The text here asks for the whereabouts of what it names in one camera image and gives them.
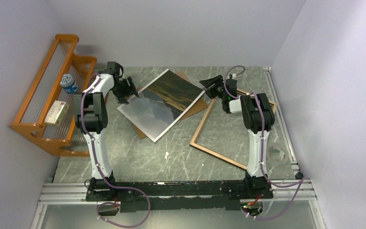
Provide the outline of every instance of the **white wall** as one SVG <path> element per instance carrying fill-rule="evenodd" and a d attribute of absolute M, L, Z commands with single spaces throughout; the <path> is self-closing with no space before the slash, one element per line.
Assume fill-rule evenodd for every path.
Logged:
<path fill-rule="evenodd" d="M 0 1 L 0 229 L 30 228 L 58 158 L 9 128 L 56 33 L 44 0 Z"/>
<path fill-rule="evenodd" d="M 366 1 L 307 0 L 272 77 L 327 227 L 366 228 Z"/>
<path fill-rule="evenodd" d="M 305 0 L 50 2 L 99 63 L 271 66 Z"/>

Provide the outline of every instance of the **picture frame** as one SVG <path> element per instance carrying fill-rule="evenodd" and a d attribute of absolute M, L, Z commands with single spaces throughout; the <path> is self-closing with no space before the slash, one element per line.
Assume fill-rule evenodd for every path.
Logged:
<path fill-rule="evenodd" d="M 241 90 L 241 89 L 237 89 L 236 92 L 239 95 L 246 95 L 246 94 L 249 93 L 249 92 L 244 91 L 244 90 Z M 196 143 L 198 137 L 200 136 L 201 130 L 203 129 L 203 127 L 205 125 L 205 122 L 207 121 L 207 118 L 210 115 L 210 113 L 211 113 L 211 111 L 212 111 L 212 109 L 213 109 L 213 107 L 214 107 L 215 102 L 217 101 L 217 99 L 218 99 L 218 97 L 212 99 L 211 102 L 210 102 L 210 104 L 208 105 L 208 108 L 205 111 L 204 116 L 201 119 L 200 124 L 198 125 L 198 127 L 197 127 L 197 129 L 196 129 L 196 131 L 195 131 L 195 133 L 193 135 L 192 140 L 190 141 L 190 146 L 193 147 L 193 148 L 195 148 L 195 149 L 198 149 L 198 150 L 200 150 L 200 151 L 202 151 L 204 153 L 207 153 L 207 154 L 209 154 L 211 156 L 214 156 L 214 157 L 216 157 L 216 158 L 218 158 L 218 159 L 220 159 L 220 160 L 222 160 L 222 161 L 224 161 L 224 162 L 226 162 L 228 164 L 231 164 L 231 165 L 233 165 L 235 167 L 238 167 L 240 169 L 246 170 L 246 166 L 245 165 L 243 165 L 243 164 L 241 164 L 241 163 L 239 163 L 239 162 L 237 162 L 235 160 L 232 160 L 232 159 L 230 159 L 230 158 L 228 158 L 226 156 L 223 156 L 223 155 L 221 155 L 221 154 L 219 154 L 219 153 L 217 153 L 217 152 L 215 152 L 215 151 L 213 151 L 211 149 L 208 149 L 208 148 L 206 148 L 206 147 L 204 147 L 204 146 Z M 277 110 L 277 103 L 276 102 L 273 102 L 271 100 L 269 100 L 269 103 L 270 103 L 270 105 L 272 107 L 272 111 L 273 111 L 273 114 L 274 114 L 275 111 Z"/>

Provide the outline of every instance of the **gray marble floor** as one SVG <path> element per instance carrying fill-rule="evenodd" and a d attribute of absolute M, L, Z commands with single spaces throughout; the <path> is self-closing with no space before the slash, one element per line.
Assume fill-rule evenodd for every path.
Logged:
<path fill-rule="evenodd" d="M 132 76 L 137 87 L 145 86 L 167 67 L 126 67 L 125 74 Z M 170 67 L 173 72 L 184 71 L 189 80 L 201 87 L 199 80 L 224 75 L 229 67 Z M 238 78 L 238 88 L 266 93 L 274 100 L 261 67 L 247 68 Z M 205 112 L 201 111 L 177 122 L 156 143 L 149 138 L 139 139 L 132 124 L 117 107 L 112 94 L 106 103 L 109 124 L 106 129 L 106 146 L 110 165 L 118 181 L 180 181 L 243 179 L 244 171 L 189 146 L 190 140 Z M 272 144 L 286 148 L 284 130 L 276 123 L 268 139 Z M 86 150 L 79 132 L 74 136 L 75 148 Z M 197 143 L 244 165 L 249 157 L 249 136 L 241 114 L 226 114 L 220 101 L 214 106 Z M 294 178 L 291 163 L 274 164 L 267 160 L 271 179 Z M 55 183 L 79 183 L 91 178 L 89 157 L 61 157 L 55 174 Z"/>

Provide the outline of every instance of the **wooden frame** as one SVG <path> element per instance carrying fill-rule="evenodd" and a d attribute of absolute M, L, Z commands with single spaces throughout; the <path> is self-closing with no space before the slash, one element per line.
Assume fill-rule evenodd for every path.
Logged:
<path fill-rule="evenodd" d="M 93 69 L 96 64 L 96 58 L 92 56 L 81 56 L 75 54 L 73 51 L 78 41 L 79 37 L 73 34 L 57 34 L 55 36 L 55 40 L 47 52 L 43 64 L 37 72 L 36 77 L 34 78 L 34 81 L 32 82 L 31 87 L 27 92 L 18 113 L 16 114 L 15 119 L 10 125 L 13 130 L 54 156 L 89 156 L 89 152 L 75 152 L 62 148 L 63 146 L 71 145 L 71 138 L 75 130 L 74 117 L 71 120 L 68 132 L 64 139 L 48 139 L 43 137 L 44 131 L 47 127 L 47 125 L 44 123 L 44 119 L 50 107 L 54 101 L 57 100 L 61 92 L 61 86 L 59 83 L 61 81 L 62 75 L 68 73 L 70 68 L 73 67 L 78 75 L 80 75 L 83 79 L 83 85 L 80 85 L 80 87 L 82 89 L 88 87 L 89 77 L 93 73 Z M 22 123 L 21 120 L 24 117 L 31 100 L 36 93 L 37 87 L 39 86 L 41 79 L 47 70 L 57 46 L 61 46 L 64 49 L 64 52 L 66 52 L 66 55 L 63 62 L 61 63 L 58 74 L 55 76 L 54 84 L 52 86 L 48 85 L 51 87 L 48 99 L 46 101 L 42 101 L 44 106 L 42 111 L 39 113 L 38 120 L 35 123 Z"/>
<path fill-rule="evenodd" d="M 248 93 L 248 92 L 246 92 L 244 90 L 241 90 L 241 89 L 237 89 L 237 92 L 240 95 L 246 95 Z M 221 154 L 219 154 L 217 152 L 214 152 L 214 151 L 212 151 L 212 150 L 210 150 L 210 149 L 208 149 L 208 148 L 206 148 L 204 146 L 201 146 L 201 145 L 199 145 L 199 144 L 196 143 L 196 141 L 198 139 L 198 136 L 200 135 L 201 130 L 203 129 L 203 127 L 205 125 L 205 121 L 207 120 L 208 116 L 210 115 L 211 110 L 213 109 L 216 101 L 217 101 L 217 98 L 214 98 L 214 99 L 211 100 L 210 104 L 208 105 L 208 108 L 205 111 L 204 116 L 201 119 L 201 122 L 198 125 L 197 130 L 194 133 L 192 140 L 190 141 L 190 146 L 193 147 L 193 148 L 196 148 L 196 149 L 198 149 L 200 151 L 203 151 L 205 153 L 208 153 L 209 155 L 214 156 L 214 157 L 216 157 L 216 158 L 218 158 L 218 159 L 220 159 L 220 160 L 222 160 L 222 161 L 224 161 L 224 162 L 226 162 L 228 164 L 231 164 L 233 166 L 236 166 L 238 168 L 241 168 L 243 170 L 246 170 L 246 166 L 245 165 L 242 165 L 241 163 L 239 163 L 237 161 L 234 161 L 234 160 L 232 160 L 230 158 L 227 158 L 227 157 L 225 157 L 225 156 L 223 156 L 223 155 L 221 155 Z M 270 100 L 269 100 L 269 102 L 270 102 L 270 105 L 272 107 L 273 113 L 275 113 L 275 111 L 277 109 L 277 103 L 275 103 L 273 101 L 270 101 Z"/>

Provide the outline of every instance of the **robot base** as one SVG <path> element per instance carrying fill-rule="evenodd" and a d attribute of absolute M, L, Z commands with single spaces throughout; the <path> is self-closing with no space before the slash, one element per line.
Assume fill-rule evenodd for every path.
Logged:
<path fill-rule="evenodd" d="M 244 178 L 245 192 L 254 197 L 255 195 L 262 194 L 265 199 L 273 198 L 273 191 L 271 184 L 265 179 L 265 177 L 252 177 L 246 171 Z"/>
<path fill-rule="evenodd" d="M 113 172 L 107 177 L 107 181 L 116 186 L 116 180 L 114 179 Z M 117 197 L 117 190 L 109 187 L 103 179 L 95 179 L 92 177 L 88 186 L 88 192 L 86 193 L 86 201 L 114 201 Z"/>

